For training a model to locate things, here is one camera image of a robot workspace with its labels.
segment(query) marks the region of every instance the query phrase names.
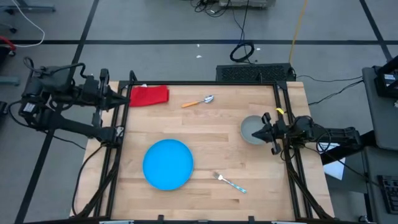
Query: metal spoon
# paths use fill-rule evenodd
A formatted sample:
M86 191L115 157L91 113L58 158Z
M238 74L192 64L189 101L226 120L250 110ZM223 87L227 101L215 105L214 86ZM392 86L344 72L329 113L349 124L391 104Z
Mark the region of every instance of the metal spoon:
M182 108L186 108L186 107L197 105L197 104L203 103L203 102L210 103L213 100L214 100L214 96L213 95L209 95L209 96L206 96L205 99L202 100L202 101L194 101L194 102L191 102L191 103L184 103L181 107Z

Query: yellow tag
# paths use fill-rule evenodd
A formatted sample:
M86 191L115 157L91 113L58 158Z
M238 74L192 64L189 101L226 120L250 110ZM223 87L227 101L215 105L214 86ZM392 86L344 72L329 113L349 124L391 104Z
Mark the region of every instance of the yellow tag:
M280 114L285 114L285 111L283 111L281 108L276 108L275 110L277 110Z

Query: metal bowl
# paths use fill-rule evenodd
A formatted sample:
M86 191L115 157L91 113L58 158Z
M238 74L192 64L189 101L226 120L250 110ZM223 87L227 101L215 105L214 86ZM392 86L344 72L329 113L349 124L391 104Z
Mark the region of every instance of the metal bowl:
M251 136L252 133L255 133L256 131L260 130L262 127L264 127L264 124L262 123L260 116L257 115L248 116L242 121L241 124L242 138L250 144L255 144L255 145L264 144L265 142L263 140Z

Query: wooden tabletop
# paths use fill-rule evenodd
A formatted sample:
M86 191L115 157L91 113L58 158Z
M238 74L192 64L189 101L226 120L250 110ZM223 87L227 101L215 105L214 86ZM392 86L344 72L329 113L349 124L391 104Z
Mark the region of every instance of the wooden tabletop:
M288 87L294 115L309 115L303 83L288 83ZM268 111L271 122L276 121L272 87L174 85L168 88L168 103L129 109L112 219L155 220L164 215L166 220L247 220L253 215L256 220L294 220L285 163L279 155L271 154L271 144L250 145L240 135L241 121L249 115L261 116ZM206 95L214 95L214 101L181 108L181 104ZM112 113L103 114L104 126L111 124ZM180 140L190 148L195 160L190 180L178 190L157 190L146 182L142 173L146 151L162 139ZM98 146L96 140L89 140L85 158ZM77 211L98 188L104 152L103 149L95 155L82 172L75 201ZM301 152L309 191L333 215L320 156L306 149ZM216 180L213 171L247 193ZM304 216L298 188L297 194Z

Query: red towel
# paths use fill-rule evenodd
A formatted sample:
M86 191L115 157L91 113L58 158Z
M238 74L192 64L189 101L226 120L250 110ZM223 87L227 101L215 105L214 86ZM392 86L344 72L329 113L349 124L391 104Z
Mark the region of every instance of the red towel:
M142 87L137 86L131 90L130 106L147 106L157 103L166 103L169 100L167 86Z

